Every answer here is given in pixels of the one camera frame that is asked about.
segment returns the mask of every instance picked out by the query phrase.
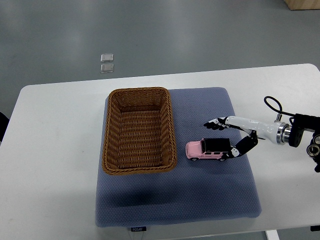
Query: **robotic arm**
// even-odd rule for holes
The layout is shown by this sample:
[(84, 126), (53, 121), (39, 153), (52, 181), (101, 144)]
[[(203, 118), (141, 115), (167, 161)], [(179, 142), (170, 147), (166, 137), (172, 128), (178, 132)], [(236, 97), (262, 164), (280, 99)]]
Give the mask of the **robotic arm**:
[[(267, 99), (274, 100), (280, 110), (272, 107)], [(282, 106), (278, 100), (271, 96), (266, 96), (264, 102), (278, 113), (274, 123), (268, 124), (261, 121), (251, 120), (248, 118), (227, 116), (219, 117), (205, 123), (204, 126), (213, 130), (224, 130), (228, 128), (239, 129), (248, 134), (238, 142), (230, 152), (224, 157), (226, 159), (236, 158), (244, 155), (258, 144), (258, 139), (268, 139), (274, 144), (284, 145), (288, 143), (291, 147), (298, 147), (304, 131), (313, 132), (310, 145), (306, 148), (307, 154), (317, 163), (315, 171), (320, 172), (320, 117), (302, 115), (299, 113), (292, 114), (282, 111)], [(282, 114), (291, 116), (290, 123), (282, 122)]]

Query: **car window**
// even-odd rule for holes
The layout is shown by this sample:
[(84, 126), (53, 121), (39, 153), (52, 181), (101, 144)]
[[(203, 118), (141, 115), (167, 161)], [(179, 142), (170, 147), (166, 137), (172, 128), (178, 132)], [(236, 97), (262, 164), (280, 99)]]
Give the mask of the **car window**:
[(201, 153), (203, 154), (205, 152), (206, 149), (206, 144), (204, 140), (201, 140)]

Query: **blue cushion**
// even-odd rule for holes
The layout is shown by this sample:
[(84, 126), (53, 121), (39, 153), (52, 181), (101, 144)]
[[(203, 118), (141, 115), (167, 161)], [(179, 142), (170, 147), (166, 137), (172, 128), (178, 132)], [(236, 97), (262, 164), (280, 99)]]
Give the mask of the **blue cushion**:
[(235, 114), (227, 91), (210, 87), (174, 89), (170, 94), (176, 167), (164, 173), (108, 175), (102, 170), (100, 154), (96, 225), (136, 227), (259, 216), (261, 206), (247, 155), (223, 162), (186, 157), (189, 141), (230, 138), (235, 145), (241, 140), (237, 129), (219, 131), (203, 126), (211, 119)]

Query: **white table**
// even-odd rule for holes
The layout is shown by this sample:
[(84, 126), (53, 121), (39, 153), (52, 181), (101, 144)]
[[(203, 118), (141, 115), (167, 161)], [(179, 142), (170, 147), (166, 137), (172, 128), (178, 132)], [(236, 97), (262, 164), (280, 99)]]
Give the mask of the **white table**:
[[(224, 87), (237, 116), (266, 123), (276, 118), (264, 104), (267, 95), (286, 112), (320, 116), (320, 72), (311, 64), (26, 86), (0, 146), (1, 240), (133, 236), (124, 227), (95, 226), (104, 107), (114, 89), (151, 86)], [(286, 116), (282, 120), (289, 122)], [(320, 224), (320, 173), (306, 154), (311, 136), (305, 132), (298, 148), (261, 140), (248, 153), (262, 207), (259, 217), (151, 226), (143, 239)]]

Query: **black car roof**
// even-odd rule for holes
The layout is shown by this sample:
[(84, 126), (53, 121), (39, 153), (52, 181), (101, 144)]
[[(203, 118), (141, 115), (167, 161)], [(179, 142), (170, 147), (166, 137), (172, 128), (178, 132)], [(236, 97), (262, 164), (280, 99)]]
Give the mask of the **black car roof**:
[(231, 149), (229, 138), (204, 138), (203, 141), (203, 152), (228, 152)]

